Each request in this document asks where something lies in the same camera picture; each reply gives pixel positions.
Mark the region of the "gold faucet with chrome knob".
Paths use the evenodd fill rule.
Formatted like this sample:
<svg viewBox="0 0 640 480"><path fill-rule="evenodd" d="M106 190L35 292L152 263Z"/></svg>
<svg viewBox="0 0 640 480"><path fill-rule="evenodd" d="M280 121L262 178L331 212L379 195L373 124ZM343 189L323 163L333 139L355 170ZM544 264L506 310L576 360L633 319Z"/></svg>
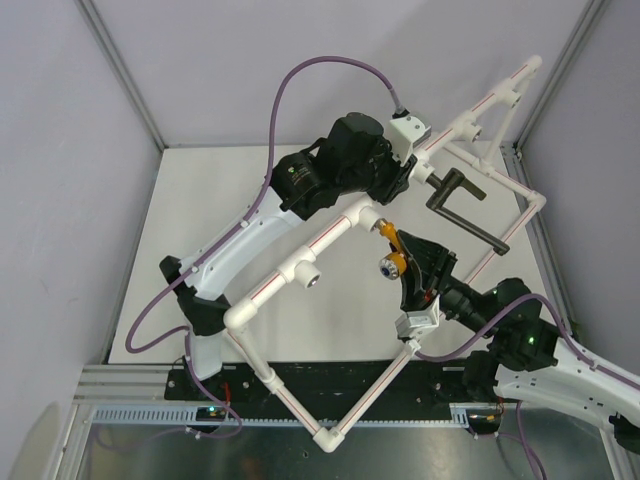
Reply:
<svg viewBox="0 0 640 480"><path fill-rule="evenodd" d="M401 277L408 268L408 262L399 241L397 230L393 223L381 218L375 224L379 234L384 237L391 251L380 260L379 270L389 279L396 280Z"/></svg>

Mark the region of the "white PVC pipe frame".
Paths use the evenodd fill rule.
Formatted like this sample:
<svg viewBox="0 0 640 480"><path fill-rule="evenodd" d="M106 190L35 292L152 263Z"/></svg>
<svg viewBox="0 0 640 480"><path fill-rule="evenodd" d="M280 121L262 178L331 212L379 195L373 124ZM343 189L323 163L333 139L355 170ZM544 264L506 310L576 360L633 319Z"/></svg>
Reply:
<svg viewBox="0 0 640 480"><path fill-rule="evenodd" d="M497 152L515 116L520 100L541 64L542 59L540 56L531 56L510 77L493 87L473 108L458 115L447 126L446 130L437 135L431 133L431 137L418 146L412 155L416 157L417 162L409 178L415 179L422 184L427 183L427 178L434 172L430 164L431 158L440 150L446 150L492 181L523 197L527 202L525 211L508 228L505 234L499 237L508 246L511 238L523 230L544 207L546 199L538 192L529 189L509 176L503 175L488 161ZM477 124L478 118L496 104L504 104L508 106L509 110L486 152L480 157L475 157L469 151L459 148L456 144L459 139L466 139L469 142L477 140L481 133L481 129ZM394 105L393 118L402 116L404 112L409 112L400 100L396 100ZM280 399L311 434L316 445L325 453L332 453L339 447L348 432L354 427L354 424L362 418L374 401L380 397L385 388L391 384L419 350L415 353L401 350L390 366L374 381L346 416L336 426L327 429L312 417L309 411L286 388L276 372L260 356L255 348L248 324L258 313L259 308L285 285L293 281L299 282L306 288L315 285L320 275L319 270L314 265L317 257L347 231L356 226L360 226L367 231L377 230L375 224L382 217L374 210L374 202L372 198L364 196L355 200L331 224L326 226L308 243L289 255L274 270L271 276L267 277L252 292L232 306L224 316L227 335L236 349L244 356L260 381L272 394ZM496 256L498 255L492 250L487 253L467 278L474 280Z"/></svg>

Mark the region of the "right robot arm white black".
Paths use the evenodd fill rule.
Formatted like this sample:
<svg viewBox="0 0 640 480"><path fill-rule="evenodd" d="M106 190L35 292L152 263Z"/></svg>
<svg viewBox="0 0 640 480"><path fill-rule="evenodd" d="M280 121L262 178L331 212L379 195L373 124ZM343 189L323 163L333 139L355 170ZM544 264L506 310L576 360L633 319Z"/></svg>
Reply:
<svg viewBox="0 0 640 480"><path fill-rule="evenodd" d="M473 332L460 347L468 356L464 393L476 401L501 397L535 402L613 433L624 449L639 451L639 378L576 342L561 317L542 318L551 303L517 278L480 293L456 279L456 255L403 230L395 250L407 267L400 275L400 308L433 310Z"/></svg>

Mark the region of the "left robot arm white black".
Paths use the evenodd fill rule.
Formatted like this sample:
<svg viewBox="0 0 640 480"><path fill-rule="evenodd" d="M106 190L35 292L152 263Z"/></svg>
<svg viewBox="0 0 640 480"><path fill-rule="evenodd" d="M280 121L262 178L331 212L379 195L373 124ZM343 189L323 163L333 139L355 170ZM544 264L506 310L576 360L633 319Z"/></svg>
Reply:
<svg viewBox="0 0 640 480"><path fill-rule="evenodd" d="M249 218L237 232L213 240L215 251L201 265L194 257L167 256L160 262L165 280L176 285L178 305L190 325L190 391L209 399L221 389L223 316L230 307L224 291L231 280L275 240L342 195L364 192L389 204L407 189L415 164L412 151L430 135L430 126L414 115L394 117L382 126L351 112L337 119L327 136L279 160Z"/></svg>

